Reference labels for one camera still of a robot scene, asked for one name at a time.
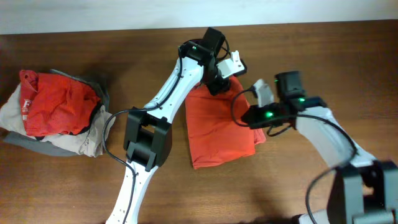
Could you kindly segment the orange soccer t-shirt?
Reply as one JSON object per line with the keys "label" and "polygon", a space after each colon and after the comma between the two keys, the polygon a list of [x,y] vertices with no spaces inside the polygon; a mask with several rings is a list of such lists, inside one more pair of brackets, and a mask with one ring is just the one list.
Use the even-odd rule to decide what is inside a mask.
{"label": "orange soccer t-shirt", "polygon": [[255,154],[255,146],[266,141],[261,129],[240,127],[231,117],[233,98],[243,91],[237,78],[230,89],[213,96],[205,85],[190,91],[185,116],[194,169],[213,167]]}

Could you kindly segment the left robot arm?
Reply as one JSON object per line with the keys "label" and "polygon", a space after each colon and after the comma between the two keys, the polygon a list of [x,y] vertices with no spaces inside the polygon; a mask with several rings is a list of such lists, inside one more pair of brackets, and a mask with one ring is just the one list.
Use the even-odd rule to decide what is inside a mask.
{"label": "left robot arm", "polygon": [[147,186],[172,148],[172,122],[197,84],[204,84],[215,96],[229,89],[228,74],[217,64],[221,49],[229,50],[224,34],[208,28],[201,39],[188,40],[178,47],[173,72],[155,97],[143,108],[126,110],[123,148],[126,159],[110,155],[125,166],[123,183],[107,223],[137,223]]}

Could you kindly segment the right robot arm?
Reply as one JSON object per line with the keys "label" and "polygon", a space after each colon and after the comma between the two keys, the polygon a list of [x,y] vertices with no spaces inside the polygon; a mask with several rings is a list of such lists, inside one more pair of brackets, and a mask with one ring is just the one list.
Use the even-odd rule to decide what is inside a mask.
{"label": "right robot arm", "polygon": [[306,198],[315,184],[334,174],[326,209],[297,215],[294,223],[397,223],[397,165],[380,161],[360,147],[338,124],[331,109],[318,96],[307,97],[300,72],[275,76],[277,97],[264,80],[249,91],[257,98],[242,115],[243,124],[251,129],[276,128],[288,124],[308,139],[328,170],[311,181]]}

